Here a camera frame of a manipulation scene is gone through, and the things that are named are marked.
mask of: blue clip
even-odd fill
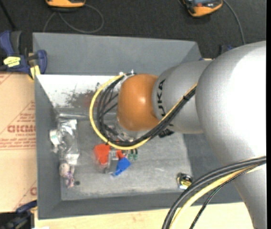
[[[20,35],[21,31],[4,31],[0,34],[0,47],[5,51],[7,57],[15,56],[20,59],[20,61],[13,66],[5,65],[6,71],[24,72],[33,77],[31,75],[31,66],[28,64],[29,58],[33,58],[38,60],[40,73],[44,73],[47,66],[46,51],[38,50],[35,56],[26,58],[25,55],[22,55],[19,52]]]
[[[126,170],[131,165],[130,161],[124,157],[120,159],[116,166],[116,171],[112,173],[113,176],[118,176],[121,174],[124,170]]]

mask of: yellow cable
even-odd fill
[[[170,228],[175,228],[176,225],[177,225],[177,221],[179,221],[179,218],[181,217],[181,215],[183,215],[186,210],[188,209],[188,207],[190,207],[193,203],[195,203],[199,198],[201,198],[203,195],[205,195],[206,193],[210,192],[212,189],[224,184],[226,181],[232,179],[233,177],[235,177],[236,175],[238,175],[239,173],[242,173],[244,172],[245,170],[251,168],[251,167],[254,167],[255,165],[252,165],[252,166],[249,166],[249,167],[246,167],[246,168],[243,168],[241,170],[238,170],[238,171],[235,171],[229,175],[226,175],[216,181],[214,181],[213,183],[207,185],[206,187],[204,187],[203,189],[201,189],[199,192],[197,192],[194,196],[192,196],[182,207],[181,209],[179,210],[179,212],[174,216],[173,218],[173,221],[170,225]],[[249,172],[252,172],[252,171],[255,171],[257,169],[260,169],[261,167],[256,167],[250,171],[248,171],[247,173]]]
[[[138,148],[140,146],[142,146],[143,144],[145,144],[148,140],[150,140],[150,137],[135,144],[135,145],[132,145],[132,146],[120,146],[120,145],[117,145],[117,144],[114,144],[110,141],[108,141],[108,139],[103,136],[100,131],[98,130],[98,128],[96,127],[95,125],[95,122],[94,122],[94,118],[93,118],[93,107],[94,107],[94,103],[97,99],[97,96],[99,95],[99,93],[109,84],[111,84],[112,82],[118,80],[118,79],[121,79],[123,76],[125,76],[124,74],[122,75],[117,75],[115,77],[113,77],[112,79],[110,79],[109,81],[105,82],[103,85],[101,85],[101,87],[96,91],[96,93],[94,94],[93,98],[92,98],[92,101],[91,101],[91,104],[90,104],[90,109],[89,109],[89,118],[90,118],[90,122],[91,122],[91,125],[92,125],[92,128],[93,130],[96,132],[96,134],[106,143],[108,143],[110,146],[114,147],[114,148],[117,148],[117,149],[121,149],[121,150],[131,150],[131,149],[135,149],[135,148]],[[197,83],[194,84],[184,95],[188,95],[190,91],[192,91],[195,87],[197,86]],[[174,109],[175,107],[180,103],[180,101],[183,99],[183,97],[180,98],[180,100],[170,109],[170,111],[162,118],[162,120],[159,121],[159,123],[161,123]]]

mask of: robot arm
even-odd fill
[[[128,77],[118,96],[117,127],[128,136],[152,129],[196,83],[196,95],[168,129],[204,133],[223,165],[265,156],[266,42],[241,46],[212,61],[188,62],[159,77]],[[239,177],[235,185],[253,226],[266,228],[266,166]]]

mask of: yellow clamp label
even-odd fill
[[[13,66],[19,65],[20,61],[21,61],[20,57],[9,56],[3,60],[3,63],[7,65],[8,67],[13,67]]]
[[[39,75],[39,74],[40,74],[40,69],[38,65],[31,67],[31,75],[33,79],[35,79],[35,75]]]

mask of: black floor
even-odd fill
[[[31,33],[42,31],[52,11],[44,0],[2,0],[18,30],[23,31],[22,44],[32,49]],[[246,43],[266,40],[267,0],[226,0],[236,12]],[[227,5],[210,16],[192,18],[178,0],[87,0],[104,17],[103,28],[95,35],[115,35],[196,41],[205,58],[219,54],[221,45],[242,45],[238,23]],[[74,27],[91,31],[101,25],[98,13],[88,7],[75,13],[64,14]],[[0,33],[11,26],[0,7]],[[72,31],[58,15],[47,31]],[[0,48],[0,65],[3,51]],[[0,215],[0,225],[11,215]]]

